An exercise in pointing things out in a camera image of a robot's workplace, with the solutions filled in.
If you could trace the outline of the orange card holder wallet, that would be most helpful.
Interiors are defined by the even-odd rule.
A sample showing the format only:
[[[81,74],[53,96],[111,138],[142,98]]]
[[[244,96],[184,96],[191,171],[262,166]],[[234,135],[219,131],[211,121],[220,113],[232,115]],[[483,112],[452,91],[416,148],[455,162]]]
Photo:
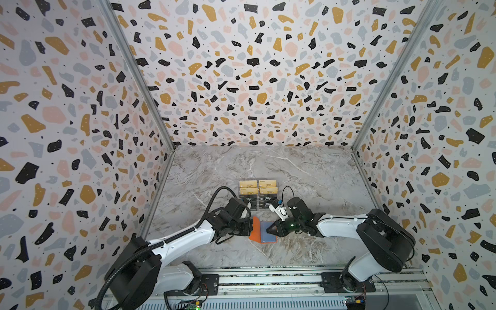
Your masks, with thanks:
[[[269,221],[261,221],[258,217],[253,217],[253,229],[250,233],[249,240],[259,244],[276,244],[278,237],[267,232],[267,229],[273,224]]]

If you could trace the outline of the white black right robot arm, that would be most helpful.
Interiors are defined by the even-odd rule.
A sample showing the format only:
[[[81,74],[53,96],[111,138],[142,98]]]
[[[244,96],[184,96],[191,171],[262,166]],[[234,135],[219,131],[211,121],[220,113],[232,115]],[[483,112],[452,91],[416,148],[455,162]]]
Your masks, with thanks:
[[[356,291],[378,273],[399,273],[413,258],[414,237],[380,209],[355,216],[314,213],[299,197],[290,199],[288,208],[291,215],[281,214],[266,233],[281,238],[293,232],[318,238],[352,238],[367,249],[360,258],[351,258],[339,276],[341,287],[347,291]]]

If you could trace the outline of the gold card middle left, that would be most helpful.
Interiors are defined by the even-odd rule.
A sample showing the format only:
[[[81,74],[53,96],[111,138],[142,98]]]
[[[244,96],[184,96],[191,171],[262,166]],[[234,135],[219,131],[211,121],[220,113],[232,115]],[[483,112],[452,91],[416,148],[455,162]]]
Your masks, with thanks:
[[[242,196],[253,196],[258,194],[258,188],[240,188],[240,195]]]

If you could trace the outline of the clear acrylic card stand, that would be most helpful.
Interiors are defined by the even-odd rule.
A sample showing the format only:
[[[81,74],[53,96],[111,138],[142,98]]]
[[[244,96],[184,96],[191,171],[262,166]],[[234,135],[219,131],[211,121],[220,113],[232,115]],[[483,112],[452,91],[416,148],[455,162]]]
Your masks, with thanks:
[[[260,208],[259,208],[259,197],[260,197],[260,186],[259,186],[259,184],[258,184],[258,187],[257,187],[257,188],[258,188],[258,194],[257,194],[257,196],[258,196],[258,209],[257,209],[257,210],[260,210]]]

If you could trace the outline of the gold card back left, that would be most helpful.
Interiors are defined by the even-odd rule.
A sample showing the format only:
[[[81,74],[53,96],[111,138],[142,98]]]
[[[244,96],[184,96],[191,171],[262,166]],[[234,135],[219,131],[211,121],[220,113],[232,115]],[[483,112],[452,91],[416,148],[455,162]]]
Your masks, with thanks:
[[[258,182],[256,180],[240,180],[239,181],[240,188],[257,188]]]

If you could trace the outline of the green circuit board left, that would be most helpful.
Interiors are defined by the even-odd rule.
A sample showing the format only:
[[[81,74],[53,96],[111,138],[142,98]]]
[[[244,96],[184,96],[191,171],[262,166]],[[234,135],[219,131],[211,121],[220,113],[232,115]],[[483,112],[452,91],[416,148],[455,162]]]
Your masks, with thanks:
[[[201,307],[202,307],[202,303],[200,301],[196,301],[186,304],[183,310],[201,310],[202,309]]]

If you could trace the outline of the circuit board right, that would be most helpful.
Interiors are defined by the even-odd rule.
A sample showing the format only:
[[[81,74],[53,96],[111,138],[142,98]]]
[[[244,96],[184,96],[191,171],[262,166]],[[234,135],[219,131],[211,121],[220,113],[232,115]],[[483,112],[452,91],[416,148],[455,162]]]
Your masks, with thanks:
[[[347,310],[365,310],[366,299],[363,296],[347,297],[345,299],[345,306]]]

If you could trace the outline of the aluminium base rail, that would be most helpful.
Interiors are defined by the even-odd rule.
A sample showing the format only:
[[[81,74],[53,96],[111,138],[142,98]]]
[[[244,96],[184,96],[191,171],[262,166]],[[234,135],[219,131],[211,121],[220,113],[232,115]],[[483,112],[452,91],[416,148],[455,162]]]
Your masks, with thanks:
[[[321,274],[340,272],[338,266],[247,267],[203,269],[219,274],[217,296],[196,298],[154,294],[142,309],[181,309],[200,301],[201,309],[346,309],[347,297],[363,296],[366,309],[439,309],[439,303],[419,269],[385,272],[372,277],[375,293],[325,293]]]

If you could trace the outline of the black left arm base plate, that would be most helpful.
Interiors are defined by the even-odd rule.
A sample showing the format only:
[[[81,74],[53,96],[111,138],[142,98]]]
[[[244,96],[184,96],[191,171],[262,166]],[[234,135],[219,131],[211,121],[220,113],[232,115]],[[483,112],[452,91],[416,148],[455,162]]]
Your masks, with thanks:
[[[219,289],[220,275],[206,274],[200,278],[195,277],[193,281],[183,290],[173,290],[167,292],[170,297],[210,297],[217,296]]]

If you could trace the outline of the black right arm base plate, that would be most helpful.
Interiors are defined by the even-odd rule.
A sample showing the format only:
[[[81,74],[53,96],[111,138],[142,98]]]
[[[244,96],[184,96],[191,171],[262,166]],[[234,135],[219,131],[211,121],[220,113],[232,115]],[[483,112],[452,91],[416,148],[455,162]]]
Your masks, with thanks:
[[[375,293],[376,287],[372,280],[359,282],[349,274],[328,272],[321,274],[320,287],[325,293]]]

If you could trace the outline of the aluminium corner post right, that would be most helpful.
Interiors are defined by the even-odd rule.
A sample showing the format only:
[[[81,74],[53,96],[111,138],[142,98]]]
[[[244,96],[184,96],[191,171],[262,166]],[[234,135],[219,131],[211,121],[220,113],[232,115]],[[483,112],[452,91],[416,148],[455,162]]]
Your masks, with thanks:
[[[373,107],[368,112],[368,116],[365,119],[355,142],[353,143],[353,146],[351,148],[353,154],[355,154],[360,149],[361,144],[368,136],[372,125],[378,118],[378,115],[381,113],[382,107],[386,103],[388,95],[395,86],[396,80],[402,74],[402,71],[406,67],[409,58],[414,53],[415,49],[420,45],[422,36],[426,32],[431,20],[436,16],[438,10],[443,5],[443,2],[444,1],[442,0],[427,1],[426,7],[423,9],[421,15],[419,16],[417,25],[414,27],[413,32],[409,37],[409,41],[406,43],[402,52],[400,53],[400,56],[397,62],[394,64],[390,75],[387,77],[384,87],[379,92],[376,102],[373,104]]]

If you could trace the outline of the aluminium corner post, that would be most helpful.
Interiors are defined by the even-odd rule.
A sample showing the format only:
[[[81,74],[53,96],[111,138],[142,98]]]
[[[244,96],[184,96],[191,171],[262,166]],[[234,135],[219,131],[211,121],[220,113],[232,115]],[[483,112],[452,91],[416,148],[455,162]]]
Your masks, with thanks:
[[[142,93],[145,103],[147,104],[149,111],[151,112],[152,117],[156,125],[158,126],[161,137],[164,140],[166,149],[169,152],[174,152],[174,145],[172,139],[169,135],[169,132],[167,131],[164,121],[161,118],[160,111],[158,110],[154,102],[154,99],[145,82],[143,74],[140,72],[138,68],[138,64],[136,62],[135,57],[133,56],[129,43],[120,27],[120,24],[118,23],[118,18],[116,17],[116,14],[112,9],[111,2],[105,0],[99,0],[97,1],[97,3],[100,11],[103,14],[105,22],[108,24],[108,27],[110,28],[110,31],[116,40],[117,46],[119,46],[119,49],[123,55],[125,63],[127,64],[130,73],[133,75],[133,79],[137,84],[137,88]]]
[[[397,62],[394,64],[390,75],[387,77],[384,87],[379,92],[376,102],[373,104],[373,107],[368,112],[368,116],[365,119],[355,142],[353,143],[353,146],[351,148],[353,154],[355,154],[360,149],[361,144],[368,136],[372,125],[378,118],[378,115],[381,113],[382,107],[386,103],[388,95],[395,86],[396,80],[402,74],[402,71],[406,67],[409,58],[414,53],[415,49],[420,45],[422,36],[426,32],[431,20],[436,16],[438,10],[443,5],[443,2],[444,1],[442,0],[427,1],[426,7],[423,9],[421,15],[419,16],[417,25],[414,27],[413,32],[409,37],[409,41],[406,43],[402,52],[400,53],[400,56]]]

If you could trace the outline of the aluminium corner post left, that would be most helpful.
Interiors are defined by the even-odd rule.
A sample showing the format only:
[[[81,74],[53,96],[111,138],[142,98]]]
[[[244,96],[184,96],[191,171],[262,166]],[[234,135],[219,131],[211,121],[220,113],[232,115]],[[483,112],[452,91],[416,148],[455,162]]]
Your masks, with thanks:
[[[119,46],[119,49],[123,55],[125,63],[127,64],[130,73],[133,75],[133,79],[137,84],[137,88],[142,93],[145,103],[147,104],[149,111],[151,112],[152,117],[156,125],[158,126],[161,137],[164,140],[166,149],[169,152],[174,152],[174,145],[172,139],[169,135],[169,132],[167,131],[164,121],[161,118],[160,111],[158,110],[154,102],[154,99],[145,82],[143,74],[140,72],[138,68],[138,64],[136,62],[135,57],[133,56],[129,43],[120,27],[120,24],[118,23],[118,18],[116,17],[116,14],[112,9],[111,2],[105,0],[99,0],[97,1],[97,3],[100,11],[103,14],[105,22],[108,24],[108,27],[110,28],[110,31],[116,40],[117,46]]]

